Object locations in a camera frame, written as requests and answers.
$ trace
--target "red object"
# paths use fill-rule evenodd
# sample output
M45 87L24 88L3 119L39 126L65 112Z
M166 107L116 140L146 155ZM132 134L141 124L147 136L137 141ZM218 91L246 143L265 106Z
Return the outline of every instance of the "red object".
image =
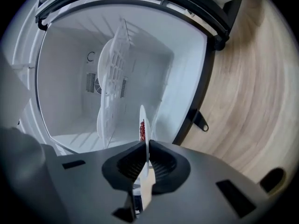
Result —
M140 123L140 141L145 141L145 125L144 125L144 120Z

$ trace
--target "black plastic slot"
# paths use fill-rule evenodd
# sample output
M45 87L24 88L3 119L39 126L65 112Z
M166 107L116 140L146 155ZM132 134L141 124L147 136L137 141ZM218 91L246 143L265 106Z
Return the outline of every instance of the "black plastic slot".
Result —
M216 185L236 211L239 218L246 216L256 208L230 180L217 182Z
M80 165L83 165L83 164L85 164L85 162L83 160L77 160L77 161L74 161L74 162L63 163L62 166L65 169L68 169L68 168L74 168L74 167L77 167L77 166L80 166Z

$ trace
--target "ventilation grille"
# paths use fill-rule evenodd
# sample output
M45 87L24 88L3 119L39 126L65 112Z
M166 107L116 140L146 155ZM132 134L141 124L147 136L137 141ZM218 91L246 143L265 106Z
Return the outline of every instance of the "ventilation grille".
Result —
M94 88L95 88L95 90L96 90L99 94L102 93L102 88L100 87L99 79L96 79L96 80L95 80Z
M124 77L122 80L122 85L121 85L121 98L125 97L125 91L126 91L126 86L127 86L127 80L128 78Z
M86 91L93 93L94 92L94 81L95 81L95 74L88 73L86 76Z

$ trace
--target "black rectangular slot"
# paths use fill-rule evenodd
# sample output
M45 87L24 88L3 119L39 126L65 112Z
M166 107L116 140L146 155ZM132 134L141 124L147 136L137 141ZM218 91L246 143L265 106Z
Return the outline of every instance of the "black rectangular slot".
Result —
M74 162L63 163L62 166L65 169L68 169L68 168L74 168L76 166L80 166L80 165L83 165L83 164L85 164L85 162L83 160L77 160L77 161L74 161Z
M230 180L217 182L216 185L236 211L239 218L246 216L256 208Z

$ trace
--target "wooden floor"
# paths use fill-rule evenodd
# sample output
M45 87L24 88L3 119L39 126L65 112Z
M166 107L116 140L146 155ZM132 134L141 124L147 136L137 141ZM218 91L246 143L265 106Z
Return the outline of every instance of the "wooden floor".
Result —
M182 146L212 154L254 182L299 160L299 56L269 0L243 0L223 51L217 52L201 106L209 131L195 125Z

